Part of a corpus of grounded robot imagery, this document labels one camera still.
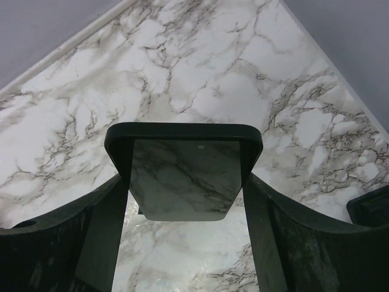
black plastic object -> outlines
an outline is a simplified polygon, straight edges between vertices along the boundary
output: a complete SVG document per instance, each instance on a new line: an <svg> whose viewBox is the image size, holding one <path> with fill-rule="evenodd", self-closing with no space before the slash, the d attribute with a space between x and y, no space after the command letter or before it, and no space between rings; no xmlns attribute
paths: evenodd
<svg viewBox="0 0 389 292"><path fill-rule="evenodd" d="M0 290L109 292L128 190L119 175L12 229L0 229Z"/></svg>
<svg viewBox="0 0 389 292"><path fill-rule="evenodd" d="M262 149L247 125L120 123L105 148L146 218L215 221L229 211Z"/></svg>
<svg viewBox="0 0 389 292"><path fill-rule="evenodd" d="M389 226L320 214L251 174L243 188L261 292L386 292Z"/></svg>
<svg viewBox="0 0 389 292"><path fill-rule="evenodd" d="M354 224L368 227L389 224L389 186L349 201L347 210Z"/></svg>

rounded black edge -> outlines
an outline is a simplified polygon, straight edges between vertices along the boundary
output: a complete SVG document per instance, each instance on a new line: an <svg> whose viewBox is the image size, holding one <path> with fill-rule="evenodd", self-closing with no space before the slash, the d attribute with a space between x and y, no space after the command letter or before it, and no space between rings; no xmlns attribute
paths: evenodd
<svg viewBox="0 0 389 292"><path fill-rule="evenodd" d="M261 132L253 126L233 123L145 123L124 122L108 128L104 147L123 138L130 139L234 139L256 144L263 150Z"/></svg>

white marble countertop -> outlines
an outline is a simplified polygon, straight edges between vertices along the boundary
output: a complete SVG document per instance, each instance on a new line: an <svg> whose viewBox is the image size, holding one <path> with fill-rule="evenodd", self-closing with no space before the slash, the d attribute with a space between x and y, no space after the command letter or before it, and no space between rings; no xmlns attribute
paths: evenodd
<svg viewBox="0 0 389 292"><path fill-rule="evenodd" d="M106 130L134 120L253 125L253 172L345 221L389 182L387 142L278 1L135 1L0 101L0 227L113 176ZM258 291L241 197L217 222L136 213L130 196L113 291Z"/></svg>

